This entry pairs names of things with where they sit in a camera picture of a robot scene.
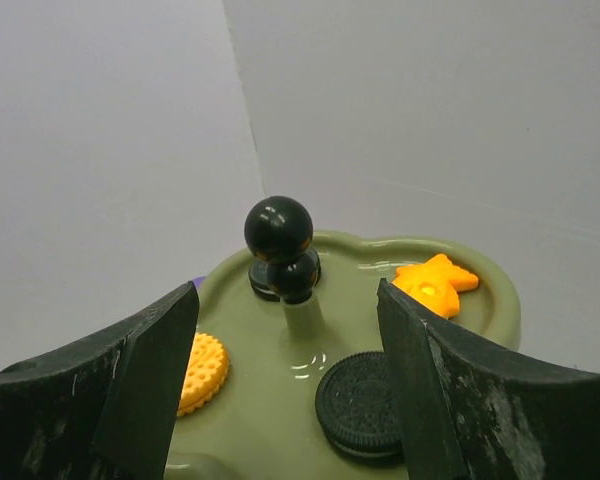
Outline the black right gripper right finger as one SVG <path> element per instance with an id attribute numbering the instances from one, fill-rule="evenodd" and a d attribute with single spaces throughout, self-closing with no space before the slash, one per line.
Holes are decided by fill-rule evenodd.
<path id="1" fill-rule="evenodd" d="M 377 317 L 412 479 L 600 479 L 600 373 L 445 320 L 387 281 Z"/>

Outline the round orange biscuit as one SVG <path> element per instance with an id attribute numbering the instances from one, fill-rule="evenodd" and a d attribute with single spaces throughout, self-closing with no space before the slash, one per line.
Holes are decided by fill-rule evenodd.
<path id="1" fill-rule="evenodd" d="M 197 332 L 189 356 L 176 415 L 183 417 L 207 404 L 224 385 L 230 357 L 216 337 Z"/>

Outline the orange fish cookie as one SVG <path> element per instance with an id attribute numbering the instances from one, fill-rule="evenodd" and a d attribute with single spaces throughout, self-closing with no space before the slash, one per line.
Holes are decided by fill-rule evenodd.
<path id="1" fill-rule="evenodd" d="M 479 277 L 438 253 L 419 264 L 396 268 L 392 284 L 436 315 L 450 319 L 460 312 L 459 294 L 479 286 Z"/>

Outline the black patterned sandwich cookie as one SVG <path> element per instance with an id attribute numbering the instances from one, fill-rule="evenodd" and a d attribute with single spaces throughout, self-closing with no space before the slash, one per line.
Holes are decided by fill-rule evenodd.
<path id="1" fill-rule="evenodd" d="M 321 260 L 318 252 L 314 248 L 310 248 L 308 250 L 308 254 L 314 260 L 317 266 L 317 278 L 316 283 L 319 283 L 322 276 L 322 268 L 321 268 Z M 267 283 L 266 276 L 267 264 L 259 259 L 255 259 L 249 269 L 248 269 L 248 278 L 250 286 L 253 292 L 259 296 L 261 299 L 270 301 L 270 302 L 279 302 L 280 297 L 270 289 Z"/>

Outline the green tiered cake stand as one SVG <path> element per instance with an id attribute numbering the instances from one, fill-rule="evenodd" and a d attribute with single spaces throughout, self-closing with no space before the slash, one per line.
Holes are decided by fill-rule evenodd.
<path id="1" fill-rule="evenodd" d="M 246 248 L 198 290 L 197 332 L 216 337 L 230 357 L 228 377 L 202 408 L 178 417 L 168 479 L 403 479 L 395 457 L 355 460 L 326 440 L 317 421 L 317 386 L 339 360 L 382 347 L 377 288 L 396 268 L 438 253 L 476 274 L 459 294 L 460 325 L 507 347 L 520 342 L 520 302 L 505 272 L 460 244 L 421 237 L 365 240 L 316 231 L 298 201 L 271 196 L 248 213 Z M 322 276 L 308 250 L 320 257 Z M 267 264 L 279 297 L 257 296 L 248 269 Z"/>

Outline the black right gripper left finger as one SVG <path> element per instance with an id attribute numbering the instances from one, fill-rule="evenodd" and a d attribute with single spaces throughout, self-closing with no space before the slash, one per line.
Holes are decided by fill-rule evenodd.
<path id="1" fill-rule="evenodd" d="M 160 479 L 199 312 L 186 282 L 0 371 L 0 479 Z"/>

